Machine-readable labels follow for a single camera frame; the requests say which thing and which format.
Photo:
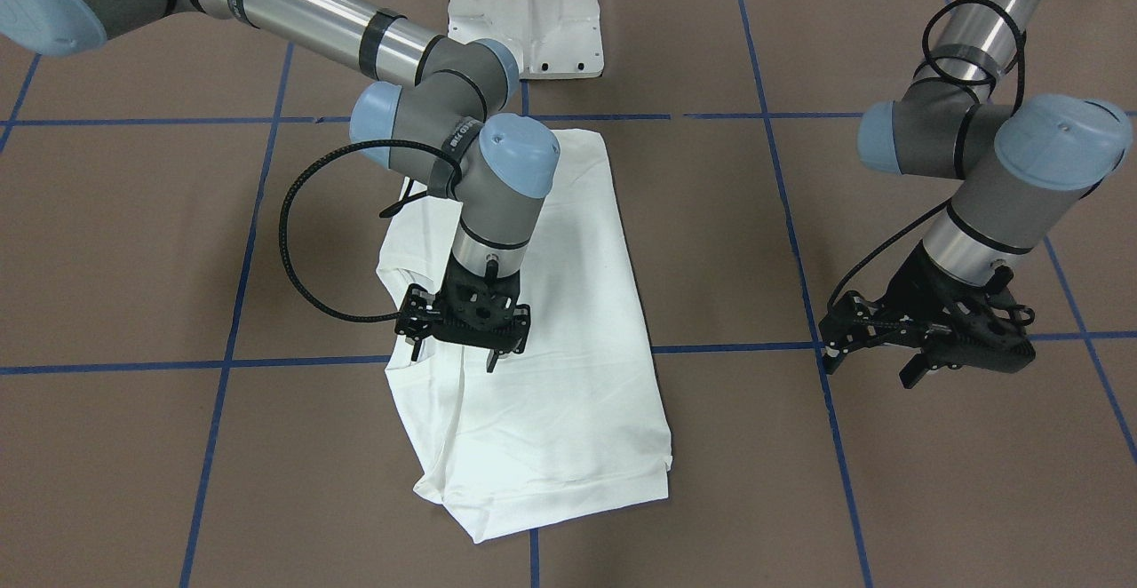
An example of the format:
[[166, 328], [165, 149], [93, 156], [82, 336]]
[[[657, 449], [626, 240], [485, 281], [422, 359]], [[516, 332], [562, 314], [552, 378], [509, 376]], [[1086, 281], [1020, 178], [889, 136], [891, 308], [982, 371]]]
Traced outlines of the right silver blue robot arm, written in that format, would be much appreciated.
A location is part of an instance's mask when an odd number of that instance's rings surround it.
[[86, 52], [179, 13], [240, 20], [305, 47], [372, 83], [352, 111], [352, 141], [301, 172], [282, 202], [279, 249], [297, 292], [330, 317], [365, 322], [309, 292], [289, 249], [301, 187], [341, 156], [372, 151], [385, 169], [422, 185], [420, 198], [460, 202], [437, 292], [410, 284], [389, 315], [417, 359], [428, 338], [475, 346], [491, 372], [528, 346], [531, 313], [520, 270], [561, 159], [542, 123], [505, 110], [517, 63], [493, 39], [467, 44], [362, 0], [3, 0], [3, 34], [52, 57]]

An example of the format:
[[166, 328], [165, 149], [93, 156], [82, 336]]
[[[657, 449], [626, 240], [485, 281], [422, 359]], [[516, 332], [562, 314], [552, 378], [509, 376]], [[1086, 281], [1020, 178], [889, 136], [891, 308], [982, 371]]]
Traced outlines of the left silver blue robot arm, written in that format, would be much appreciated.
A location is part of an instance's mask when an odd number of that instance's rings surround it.
[[1010, 291], [1016, 266], [1132, 148], [1132, 123], [1103, 99], [1026, 98], [1026, 28], [1043, 0], [955, 0], [927, 22], [904, 97], [864, 111], [862, 163], [958, 191], [869, 299], [835, 288], [819, 330], [832, 374], [852, 351], [907, 346], [913, 388], [939, 368], [1015, 373], [1035, 359], [1034, 310]]

